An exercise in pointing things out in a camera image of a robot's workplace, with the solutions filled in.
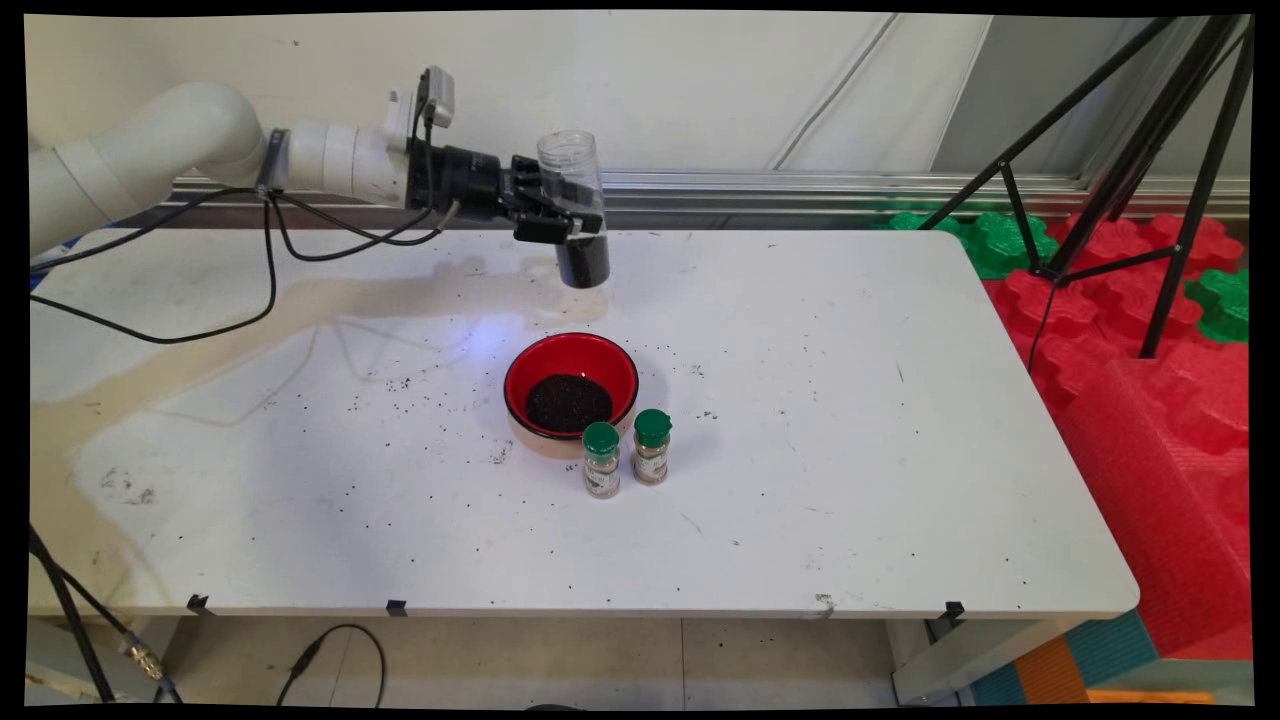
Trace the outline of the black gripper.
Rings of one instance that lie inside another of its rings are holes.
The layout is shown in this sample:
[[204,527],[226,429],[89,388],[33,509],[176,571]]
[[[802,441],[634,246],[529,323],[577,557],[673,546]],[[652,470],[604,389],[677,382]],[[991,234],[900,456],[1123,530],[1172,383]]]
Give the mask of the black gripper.
[[[404,206],[412,211],[457,208],[457,219],[493,222],[508,219],[503,200],[504,168],[499,158],[454,146],[416,145],[410,151]],[[526,190],[552,201],[570,201],[572,184],[562,172],[544,168],[538,159],[513,155],[508,169],[515,190]],[[512,208],[513,237],[518,242],[566,245],[572,237],[599,234],[605,218],[590,208],[534,201]]]

